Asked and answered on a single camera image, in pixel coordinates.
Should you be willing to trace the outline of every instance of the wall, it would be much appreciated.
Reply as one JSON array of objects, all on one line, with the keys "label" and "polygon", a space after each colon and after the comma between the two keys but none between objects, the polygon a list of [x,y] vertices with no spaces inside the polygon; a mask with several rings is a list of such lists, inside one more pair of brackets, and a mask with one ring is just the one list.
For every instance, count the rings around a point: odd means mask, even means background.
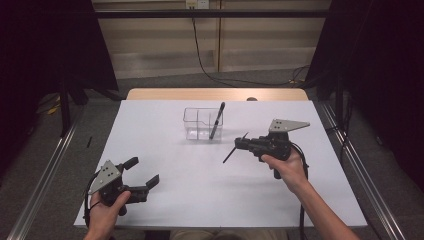
[{"label": "wall", "polygon": [[[217,1],[211,9],[328,9],[329,0]],[[93,0],[95,9],[185,9],[185,1]],[[100,19],[117,78],[201,72],[191,19]],[[310,63],[324,19],[196,19],[208,72]]]}]

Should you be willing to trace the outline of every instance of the person's left hand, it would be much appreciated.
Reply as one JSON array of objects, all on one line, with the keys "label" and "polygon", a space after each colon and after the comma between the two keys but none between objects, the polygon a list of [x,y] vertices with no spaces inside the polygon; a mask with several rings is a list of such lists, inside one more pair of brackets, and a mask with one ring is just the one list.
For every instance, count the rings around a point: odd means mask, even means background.
[{"label": "person's left hand", "polygon": [[119,209],[125,205],[130,196],[131,192],[125,191],[119,195],[112,206],[108,207],[100,201],[100,193],[94,193],[90,200],[90,226],[84,239],[108,240],[112,235],[113,228],[115,227]]}]

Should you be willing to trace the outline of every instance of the white surface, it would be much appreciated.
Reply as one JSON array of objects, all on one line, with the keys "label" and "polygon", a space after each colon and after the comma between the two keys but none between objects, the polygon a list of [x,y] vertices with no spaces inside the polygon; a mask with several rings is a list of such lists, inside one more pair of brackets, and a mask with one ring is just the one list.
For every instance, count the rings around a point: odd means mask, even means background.
[{"label": "white surface", "polygon": [[[222,140],[186,140],[186,107],[218,107],[219,101],[122,101],[100,159],[140,163],[123,174],[124,184],[142,186],[156,174],[160,183],[146,203],[127,205],[117,225],[140,228],[298,227],[300,203],[252,153],[234,139],[268,134],[272,119],[310,122],[289,133],[305,153],[309,179],[349,226],[366,222],[310,101],[226,102]],[[81,207],[76,226],[85,226]],[[305,225],[312,226],[308,217]]]}]

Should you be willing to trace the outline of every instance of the transparent box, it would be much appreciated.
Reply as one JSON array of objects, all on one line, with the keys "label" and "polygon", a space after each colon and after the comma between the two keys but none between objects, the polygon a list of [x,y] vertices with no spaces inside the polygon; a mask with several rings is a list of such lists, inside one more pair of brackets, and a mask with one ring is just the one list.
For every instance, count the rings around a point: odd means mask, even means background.
[{"label": "transparent box", "polygon": [[219,108],[186,108],[183,119],[186,139],[221,140],[224,113],[219,116],[218,124],[215,127],[218,112]]}]

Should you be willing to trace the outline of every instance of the wrist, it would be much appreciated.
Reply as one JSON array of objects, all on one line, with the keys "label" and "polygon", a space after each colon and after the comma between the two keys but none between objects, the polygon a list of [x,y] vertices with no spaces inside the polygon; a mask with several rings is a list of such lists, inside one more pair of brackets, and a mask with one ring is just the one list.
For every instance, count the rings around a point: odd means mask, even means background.
[{"label": "wrist", "polygon": [[308,194],[311,191],[315,191],[313,186],[308,180],[304,180],[296,185],[296,187],[293,189],[293,193],[298,197],[301,198],[305,194]]},{"label": "wrist", "polygon": [[87,235],[85,235],[84,240],[107,240],[107,237],[105,237],[104,234],[89,230]]}]

